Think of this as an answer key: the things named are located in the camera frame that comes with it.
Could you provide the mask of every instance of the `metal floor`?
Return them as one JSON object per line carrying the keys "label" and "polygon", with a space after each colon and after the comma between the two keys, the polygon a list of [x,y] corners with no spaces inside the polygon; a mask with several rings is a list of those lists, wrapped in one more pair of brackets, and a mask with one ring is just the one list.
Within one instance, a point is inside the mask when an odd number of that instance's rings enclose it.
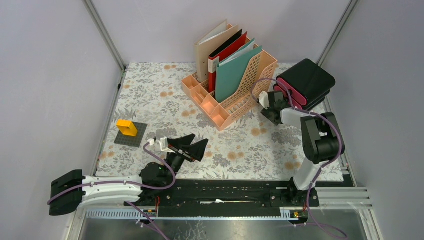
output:
{"label": "metal floor", "polygon": [[[367,239],[358,213],[351,210],[313,210],[316,220],[347,233],[350,240]],[[134,220],[86,219],[81,240],[162,240],[140,228]],[[158,227],[172,240],[330,240],[317,226],[282,227],[287,221],[267,220],[158,220]]]}

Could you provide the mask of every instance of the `table surface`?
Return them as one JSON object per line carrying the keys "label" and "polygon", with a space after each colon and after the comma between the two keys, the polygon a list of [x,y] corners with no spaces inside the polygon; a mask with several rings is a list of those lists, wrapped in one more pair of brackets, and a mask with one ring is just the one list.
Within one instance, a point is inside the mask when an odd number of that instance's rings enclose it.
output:
{"label": "table surface", "polygon": [[[274,76],[293,66],[279,64]],[[300,168],[305,154],[301,131],[273,125],[254,107],[237,122],[219,132],[186,96],[181,80],[196,71],[194,63],[131,63],[119,95],[103,151],[98,177],[137,175],[157,162],[142,147],[114,144],[116,121],[148,124],[142,145],[150,138],[179,138],[195,134],[195,142],[209,139],[201,162],[185,162],[177,179],[232,179],[288,181]],[[317,113],[324,107],[317,106]],[[162,158],[159,145],[150,150]],[[318,181],[342,182],[339,162],[324,168]]]}

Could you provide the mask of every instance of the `yellow block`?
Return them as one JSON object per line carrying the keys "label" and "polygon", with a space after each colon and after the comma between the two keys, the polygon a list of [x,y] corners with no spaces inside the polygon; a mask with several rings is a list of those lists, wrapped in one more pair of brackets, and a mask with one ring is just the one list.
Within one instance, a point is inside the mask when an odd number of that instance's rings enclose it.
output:
{"label": "yellow block", "polygon": [[118,119],[116,126],[123,135],[132,137],[137,136],[137,128],[130,120]]}

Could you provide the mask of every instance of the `folder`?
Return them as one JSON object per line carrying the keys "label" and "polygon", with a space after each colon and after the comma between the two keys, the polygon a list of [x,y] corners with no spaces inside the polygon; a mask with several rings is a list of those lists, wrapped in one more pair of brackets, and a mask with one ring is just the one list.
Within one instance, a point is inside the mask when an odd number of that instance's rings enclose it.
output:
{"label": "folder", "polygon": [[238,25],[227,29],[227,20],[223,21],[212,31],[205,34],[199,41],[194,44],[194,53],[196,55],[197,81],[200,83],[208,79],[208,59],[225,41],[237,33]]}
{"label": "folder", "polygon": [[217,65],[221,60],[228,58],[230,55],[235,53],[239,48],[243,47],[246,43],[246,37],[248,35],[245,32],[242,35],[242,29],[230,37],[224,44],[218,47],[211,55],[208,60],[208,71],[209,71],[209,88],[208,91],[211,93],[215,90],[215,80],[217,78]]}
{"label": "folder", "polygon": [[262,51],[262,46],[254,47],[255,39],[246,43],[216,68],[215,99],[222,103],[231,97],[240,86],[249,61]]}

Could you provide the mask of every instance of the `pink desk organizer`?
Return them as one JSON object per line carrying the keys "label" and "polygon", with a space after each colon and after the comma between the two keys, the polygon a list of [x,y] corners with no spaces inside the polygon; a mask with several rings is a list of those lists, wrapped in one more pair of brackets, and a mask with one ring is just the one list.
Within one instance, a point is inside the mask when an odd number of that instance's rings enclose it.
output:
{"label": "pink desk organizer", "polygon": [[[212,121],[218,131],[222,131],[257,104],[251,96],[252,85],[259,79],[272,78],[276,67],[277,60],[262,50],[249,61],[237,91],[221,103],[215,100],[215,91],[209,93],[206,90],[208,80],[198,82],[197,72],[182,80],[182,90]],[[269,87],[269,80],[261,81],[255,86],[253,95],[258,98],[259,94],[262,91],[268,91]]]}

